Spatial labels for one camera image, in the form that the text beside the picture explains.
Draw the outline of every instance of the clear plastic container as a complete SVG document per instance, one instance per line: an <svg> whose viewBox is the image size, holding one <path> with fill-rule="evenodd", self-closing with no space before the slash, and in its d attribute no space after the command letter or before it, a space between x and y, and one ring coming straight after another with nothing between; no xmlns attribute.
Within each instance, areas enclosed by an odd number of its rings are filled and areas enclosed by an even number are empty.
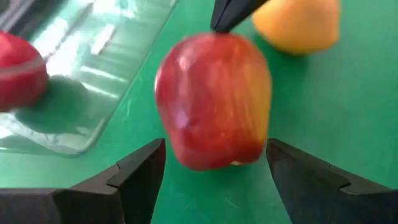
<svg viewBox="0 0 398 224"><path fill-rule="evenodd" d="M129 88L175 0L71 0L30 39L47 62L45 96L0 113L0 149L79 154Z"/></svg>

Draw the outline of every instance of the red apple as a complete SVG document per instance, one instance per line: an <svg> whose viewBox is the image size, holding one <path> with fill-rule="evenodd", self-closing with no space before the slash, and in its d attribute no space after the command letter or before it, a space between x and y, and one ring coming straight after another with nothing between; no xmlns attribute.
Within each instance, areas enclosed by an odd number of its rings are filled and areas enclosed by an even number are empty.
<svg viewBox="0 0 398 224"><path fill-rule="evenodd" d="M155 80L155 101L175 155L193 170L258 160L270 100L265 58L250 41L233 34L181 41Z"/></svg>
<svg viewBox="0 0 398 224"><path fill-rule="evenodd" d="M46 87L47 71L39 52L0 31L0 112L35 103Z"/></svg>

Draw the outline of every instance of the apple bottom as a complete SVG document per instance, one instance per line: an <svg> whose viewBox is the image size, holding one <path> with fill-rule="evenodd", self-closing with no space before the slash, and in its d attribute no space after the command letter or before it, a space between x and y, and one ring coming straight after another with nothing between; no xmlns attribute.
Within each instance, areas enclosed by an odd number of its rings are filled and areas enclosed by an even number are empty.
<svg viewBox="0 0 398 224"><path fill-rule="evenodd" d="M184 145L180 139L171 139L171 142L178 161L195 171L220 169L231 165L245 165L256 162L261 157L264 147L263 142L251 141L229 148L194 149Z"/></svg>
<svg viewBox="0 0 398 224"><path fill-rule="evenodd" d="M0 112L36 103L47 88L45 65L27 72L0 75Z"/></svg>

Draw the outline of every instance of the green table surface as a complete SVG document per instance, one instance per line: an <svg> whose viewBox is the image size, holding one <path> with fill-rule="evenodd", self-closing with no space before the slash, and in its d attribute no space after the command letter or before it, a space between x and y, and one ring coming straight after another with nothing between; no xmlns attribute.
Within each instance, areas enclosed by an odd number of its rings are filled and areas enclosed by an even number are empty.
<svg viewBox="0 0 398 224"><path fill-rule="evenodd" d="M167 137L154 104L160 61L184 37L208 32L212 0L180 0L98 142L75 158L0 154L0 187L70 187L154 138ZM342 1L341 40L291 57L247 20L273 79L269 136L388 187L398 188L398 2ZM289 223L263 156L214 172L182 167L167 143L153 223Z"/></svg>

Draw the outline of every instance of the yellow fruit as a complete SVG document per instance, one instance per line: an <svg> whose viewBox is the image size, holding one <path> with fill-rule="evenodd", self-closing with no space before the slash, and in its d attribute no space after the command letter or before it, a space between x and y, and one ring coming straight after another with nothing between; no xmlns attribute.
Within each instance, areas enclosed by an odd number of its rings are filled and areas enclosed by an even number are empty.
<svg viewBox="0 0 398 224"><path fill-rule="evenodd" d="M274 47L290 54L309 54L339 39L340 7L340 0L269 0L252 20Z"/></svg>

